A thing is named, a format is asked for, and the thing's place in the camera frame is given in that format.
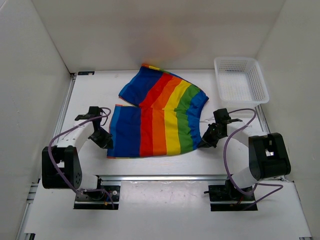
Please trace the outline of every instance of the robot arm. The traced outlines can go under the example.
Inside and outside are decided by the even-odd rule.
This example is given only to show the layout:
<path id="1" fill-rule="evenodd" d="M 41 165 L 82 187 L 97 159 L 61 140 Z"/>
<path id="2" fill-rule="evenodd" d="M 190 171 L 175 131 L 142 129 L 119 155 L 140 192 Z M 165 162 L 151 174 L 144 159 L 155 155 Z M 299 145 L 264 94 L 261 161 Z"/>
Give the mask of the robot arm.
<path id="1" fill-rule="evenodd" d="M 87 114 L 78 115 L 74 126 L 83 123 L 86 120 L 99 117 L 103 113 L 98 106 L 91 106 Z M 99 178 L 96 175 L 85 174 L 81 170 L 78 152 L 89 138 L 93 140 L 100 148 L 113 148 L 111 134 L 105 131 L 101 126 L 101 118 L 87 122 L 74 131 L 66 134 L 53 148 L 52 155 L 54 161 L 59 164 L 64 163 L 59 169 L 69 180 L 75 189 L 93 190 L 99 187 Z M 54 168 L 48 153 L 48 147 L 42 151 L 42 184 L 46 189 L 66 189 L 69 188 L 65 181 Z"/>
<path id="2" fill-rule="evenodd" d="M 245 126 L 240 119 L 231 119 L 226 108 L 214 113 L 215 123 L 209 124 L 208 130 L 199 143 L 199 148 L 216 147 L 219 139 L 230 136 L 234 131 Z M 240 189 L 246 189 L 258 181 L 287 175 L 291 165 L 283 137 L 279 133 L 268 134 L 247 126 L 232 138 L 248 147 L 249 166 L 232 175 Z M 230 180 L 226 186 L 231 187 Z"/>

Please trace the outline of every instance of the rainbow striped cloth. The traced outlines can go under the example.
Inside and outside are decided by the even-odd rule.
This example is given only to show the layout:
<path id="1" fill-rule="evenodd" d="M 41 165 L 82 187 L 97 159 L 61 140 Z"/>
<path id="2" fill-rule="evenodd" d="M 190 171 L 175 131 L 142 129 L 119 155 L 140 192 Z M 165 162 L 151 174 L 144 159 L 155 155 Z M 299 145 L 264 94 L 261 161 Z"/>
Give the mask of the rainbow striped cloth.
<path id="1" fill-rule="evenodd" d="M 142 65 L 119 97 L 110 123 L 108 158 L 177 155 L 197 148 L 199 123 L 209 99 L 197 86 L 162 69 Z"/>

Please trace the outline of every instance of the yellow stripe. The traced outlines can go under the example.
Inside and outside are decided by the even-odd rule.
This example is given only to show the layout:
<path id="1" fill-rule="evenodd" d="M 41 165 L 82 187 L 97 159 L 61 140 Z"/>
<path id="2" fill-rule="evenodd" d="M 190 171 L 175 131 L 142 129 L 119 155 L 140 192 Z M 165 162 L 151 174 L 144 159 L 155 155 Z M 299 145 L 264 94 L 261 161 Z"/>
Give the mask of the yellow stripe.
<path id="1" fill-rule="evenodd" d="M 182 80 L 180 84 L 175 87 L 164 107 L 164 127 L 167 155 L 176 155 L 181 153 L 177 113 L 173 110 L 178 106 L 181 97 L 190 85 L 191 83 Z"/>

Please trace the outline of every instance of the laundry basket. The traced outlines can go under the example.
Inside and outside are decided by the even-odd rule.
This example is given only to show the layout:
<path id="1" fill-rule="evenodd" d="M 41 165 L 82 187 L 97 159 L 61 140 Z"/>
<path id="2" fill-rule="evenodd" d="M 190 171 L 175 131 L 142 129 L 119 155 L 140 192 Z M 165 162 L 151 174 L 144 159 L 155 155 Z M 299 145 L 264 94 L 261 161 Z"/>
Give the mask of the laundry basket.
<path id="1" fill-rule="evenodd" d="M 269 101 L 264 77 L 254 58 L 216 57 L 214 69 L 225 108 L 254 108 Z"/>

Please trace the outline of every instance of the orange stripe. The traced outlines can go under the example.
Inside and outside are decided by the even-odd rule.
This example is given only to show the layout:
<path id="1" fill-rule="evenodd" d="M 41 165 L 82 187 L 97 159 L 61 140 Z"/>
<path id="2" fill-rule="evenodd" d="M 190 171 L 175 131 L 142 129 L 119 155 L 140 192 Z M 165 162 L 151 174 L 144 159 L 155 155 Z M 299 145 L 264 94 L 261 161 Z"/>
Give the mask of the orange stripe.
<path id="1" fill-rule="evenodd" d="M 152 114 L 153 155 L 167 155 L 165 111 L 153 110 Z"/>
<path id="2" fill-rule="evenodd" d="M 153 156 L 153 109 L 141 108 L 140 157 Z"/>
<path id="3" fill-rule="evenodd" d="M 156 84 L 147 93 L 145 99 L 139 104 L 139 107 L 150 107 L 157 100 L 157 98 L 167 91 L 167 83 L 172 79 L 172 76 L 164 73 Z"/>
<path id="4" fill-rule="evenodd" d="M 181 81 L 182 79 L 173 76 L 172 79 L 165 85 L 163 92 L 155 100 L 151 107 L 154 109 L 164 109 L 171 94 L 174 92 L 176 86 L 181 83 Z"/>

